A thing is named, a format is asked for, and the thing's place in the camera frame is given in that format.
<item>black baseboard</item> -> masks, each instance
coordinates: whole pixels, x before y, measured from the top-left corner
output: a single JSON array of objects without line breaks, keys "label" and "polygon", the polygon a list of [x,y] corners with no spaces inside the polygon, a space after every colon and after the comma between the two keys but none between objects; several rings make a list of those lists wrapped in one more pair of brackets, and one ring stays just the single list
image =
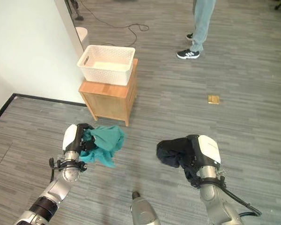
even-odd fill
[{"label": "black baseboard", "polygon": [[63,104],[68,104],[68,105],[76,105],[76,106],[86,107],[86,104],[83,104],[83,103],[69,102],[69,101],[58,100],[58,99],[53,99],[53,98],[38,97],[38,96],[33,96],[33,95],[23,95],[23,94],[17,94],[17,93],[15,93],[15,96],[23,97],[23,98],[32,98],[32,99],[43,100],[43,101],[48,101],[48,102],[58,102],[58,103],[63,103]]},{"label": "black baseboard", "polygon": [[32,99],[38,99],[38,100],[43,100],[43,101],[57,102],[57,103],[63,103],[63,104],[68,104],[68,105],[76,105],[76,106],[86,107],[85,104],[78,103],[78,102],[69,102],[69,101],[57,100],[57,99],[53,99],[53,98],[38,97],[38,96],[23,95],[23,94],[14,93],[9,97],[9,99],[6,101],[6,103],[1,107],[0,116],[4,113],[4,111],[7,109],[7,107],[13,101],[13,99],[15,97],[32,98]]},{"label": "black baseboard", "polygon": [[14,98],[15,98],[15,94],[12,94],[9,97],[9,99],[6,101],[6,103],[1,107],[1,109],[0,109],[0,116],[4,113],[4,111],[7,109],[7,107],[13,101]]}]

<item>plastic basket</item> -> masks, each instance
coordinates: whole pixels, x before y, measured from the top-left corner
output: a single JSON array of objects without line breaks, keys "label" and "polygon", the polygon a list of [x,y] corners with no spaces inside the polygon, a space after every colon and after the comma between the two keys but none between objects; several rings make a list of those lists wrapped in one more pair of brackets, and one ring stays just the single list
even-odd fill
[{"label": "plastic basket", "polygon": [[134,48],[89,45],[77,66],[87,81],[126,86],[132,72],[134,53]]}]

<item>sneaker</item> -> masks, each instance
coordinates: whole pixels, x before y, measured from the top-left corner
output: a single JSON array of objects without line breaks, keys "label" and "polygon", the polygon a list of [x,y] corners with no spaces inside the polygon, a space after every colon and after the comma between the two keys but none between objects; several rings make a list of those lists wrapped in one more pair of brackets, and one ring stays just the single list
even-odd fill
[{"label": "sneaker", "polygon": [[177,57],[181,59],[196,59],[200,56],[200,52],[192,52],[190,49],[186,49],[180,52],[177,52]]},{"label": "sneaker", "polygon": [[192,37],[193,37],[193,33],[191,33],[191,34],[187,34],[187,35],[186,35],[186,39],[187,39],[187,40],[192,41],[192,40],[193,40],[193,38],[192,38]]}]

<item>light blue pants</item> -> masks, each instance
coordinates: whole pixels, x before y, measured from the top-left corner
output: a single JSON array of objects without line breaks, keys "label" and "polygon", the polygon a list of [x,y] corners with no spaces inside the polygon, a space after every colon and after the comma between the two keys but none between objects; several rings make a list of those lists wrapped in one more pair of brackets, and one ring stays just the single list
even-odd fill
[{"label": "light blue pants", "polygon": [[194,15],[195,31],[193,33],[191,51],[201,52],[206,41],[208,27],[216,0],[193,0],[192,13]]}]

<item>wooden nightstand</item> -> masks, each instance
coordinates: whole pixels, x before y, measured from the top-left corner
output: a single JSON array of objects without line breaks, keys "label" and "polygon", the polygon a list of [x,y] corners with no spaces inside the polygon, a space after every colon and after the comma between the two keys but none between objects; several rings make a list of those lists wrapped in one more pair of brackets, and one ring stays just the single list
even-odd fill
[{"label": "wooden nightstand", "polygon": [[129,126],[129,116],[137,93],[137,63],[138,59],[134,59],[127,86],[83,81],[79,92],[94,120],[106,117],[123,120]]}]

